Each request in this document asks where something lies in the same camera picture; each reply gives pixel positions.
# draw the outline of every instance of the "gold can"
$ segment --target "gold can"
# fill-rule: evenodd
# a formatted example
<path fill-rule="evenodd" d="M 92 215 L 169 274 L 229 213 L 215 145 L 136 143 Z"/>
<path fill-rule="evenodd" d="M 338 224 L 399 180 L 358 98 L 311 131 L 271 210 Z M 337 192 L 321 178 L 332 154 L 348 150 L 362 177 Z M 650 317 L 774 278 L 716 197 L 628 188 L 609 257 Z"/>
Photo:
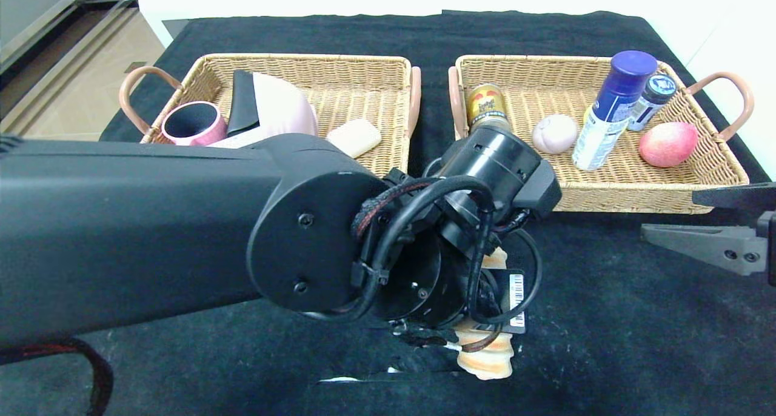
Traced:
<path fill-rule="evenodd" d="M 507 120 L 504 95 L 495 84 L 482 84 L 474 87 L 466 98 L 466 114 L 469 118 L 469 131 L 480 125 L 491 125 L 512 131 Z"/>

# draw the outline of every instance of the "black tablecloth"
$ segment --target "black tablecloth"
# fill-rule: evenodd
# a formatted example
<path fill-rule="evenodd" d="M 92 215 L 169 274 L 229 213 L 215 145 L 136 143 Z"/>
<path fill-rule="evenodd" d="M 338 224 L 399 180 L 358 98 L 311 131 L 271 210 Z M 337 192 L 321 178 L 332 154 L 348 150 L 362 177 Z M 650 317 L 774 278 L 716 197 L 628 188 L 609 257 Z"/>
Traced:
<path fill-rule="evenodd" d="M 452 142 L 447 68 L 458 56 L 649 52 L 692 77 L 640 18 L 458 13 L 192 21 L 157 65 L 182 78 L 210 52 L 405 56 L 423 70 L 410 172 Z M 132 96 L 153 120 L 172 90 L 153 77 Z M 726 123 L 706 96 L 698 101 Z M 139 140 L 121 113 L 103 140 Z M 767 181 L 738 138 L 753 182 Z M 258 300 L 85 338 L 116 372 L 108 414 L 774 414 L 776 289 L 638 239 L 640 223 L 751 224 L 758 215 L 556 213 L 529 230 L 546 278 L 515 336 L 515 373 L 482 382 L 455 354 L 413 350 L 358 324 L 308 320 Z M 507 242 L 516 251 L 518 242 Z M 515 253 L 511 264 L 519 264 Z M 389 366 L 407 372 L 389 377 Z M 89 367 L 67 357 L 0 369 L 0 408 L 66 414 L 85 405 Z M 360 383 L 318 383 L 358 377 Z"/>

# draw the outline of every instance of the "spray can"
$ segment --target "spray can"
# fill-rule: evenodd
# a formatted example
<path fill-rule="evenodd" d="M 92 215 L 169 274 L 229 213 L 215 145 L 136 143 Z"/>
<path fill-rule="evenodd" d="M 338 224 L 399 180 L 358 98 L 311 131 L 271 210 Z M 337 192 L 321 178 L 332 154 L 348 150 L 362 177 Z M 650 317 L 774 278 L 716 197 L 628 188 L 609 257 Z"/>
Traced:
<path fill-rule="evenodd" d="M 656 115 L 676 92 L 676 82 L 670 76 L 662 73 L 650 76 L 646 81 L 644 93 L 631 111 L 632 121 L 629 123 L 628 129 L 631 131 L 644 129 L 652 116 Z"/>
<path fill-rule="evenodd" d="M 657 60 L 646 52 L 623 51 L 612 57 L 612 70 L 584 118 L 571 159 L 582 170 L 595 170 L 631 121 L 631 110 L 657 70 Z"/>

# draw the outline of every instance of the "pink peach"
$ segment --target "pink peach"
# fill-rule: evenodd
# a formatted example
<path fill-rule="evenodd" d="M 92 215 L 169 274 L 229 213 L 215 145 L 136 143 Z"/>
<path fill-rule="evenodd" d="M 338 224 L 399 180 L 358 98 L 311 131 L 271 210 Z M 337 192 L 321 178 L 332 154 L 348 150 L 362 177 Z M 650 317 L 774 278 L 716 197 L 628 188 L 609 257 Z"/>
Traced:
<path fill-rule="evenodd" d="M 638 153 L 655 167 L 672 167 L 685 161 L 698 145 L 698 129 L 684 121 L 661 123 L 646 132 Z"/>

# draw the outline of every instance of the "pink cup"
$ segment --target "pink cup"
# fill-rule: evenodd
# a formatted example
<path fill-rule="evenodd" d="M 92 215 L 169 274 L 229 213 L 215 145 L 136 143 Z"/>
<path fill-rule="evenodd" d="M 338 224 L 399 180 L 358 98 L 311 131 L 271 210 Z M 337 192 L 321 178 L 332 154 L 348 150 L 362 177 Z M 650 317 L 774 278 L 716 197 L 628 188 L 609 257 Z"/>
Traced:
<path fill-rule="evenodd" d="M 227 137 L 227 123 L 216 104 L 195 101 L 175 107 L 161 123 L 161 133 L 180 146 L 207 146 Z"/>

